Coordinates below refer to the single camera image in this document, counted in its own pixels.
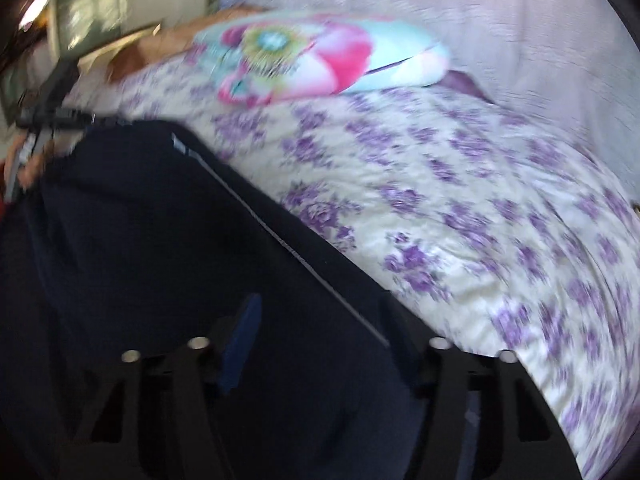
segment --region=bed sheet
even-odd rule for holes
[[[583,476],[606,472],[640,422],[640,221],[575,137],[442,87],[223,113],[181,57],[114,95],[187,124],[461,348],[514,349]]]

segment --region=hand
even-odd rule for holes
[[[4,187],[9,180],[9,172],[11,171],[15,157],[20,153],[20,150],[26,140],[26,134],[20,134],[15,137],[14,142],[9,148],[5,162],[0,163],[0,169],[2,169],[3,176],[2,182],[0,182],[0,188],[3,193]],[[39,177],[44,173],[45,166],[53,156],[53,152],[54,142],[53,139],[51,139],[46,143],[41,153],[32,156],[27,164],[23,168],[20,168],[20,171],[18,171],[18,183],[23,189],[29,189],[36,183]]]

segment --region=bright light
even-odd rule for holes
[[[34,0],[20,20],[20,28],[29,28],[48,3],[49,0]]]

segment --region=floral pillow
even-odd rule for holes
[[[426,86],[449,52],[426,30],[392,18],[267,12],[196,35],[191,59],[229,104]]]

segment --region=floral bed sheet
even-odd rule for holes
[[[514,349],[583,476],[606,472],[640,422],[640,221],[610,171],[446,88],[233,111],[215,92],[179,57],[111,108],[186,123],[461,348]]]

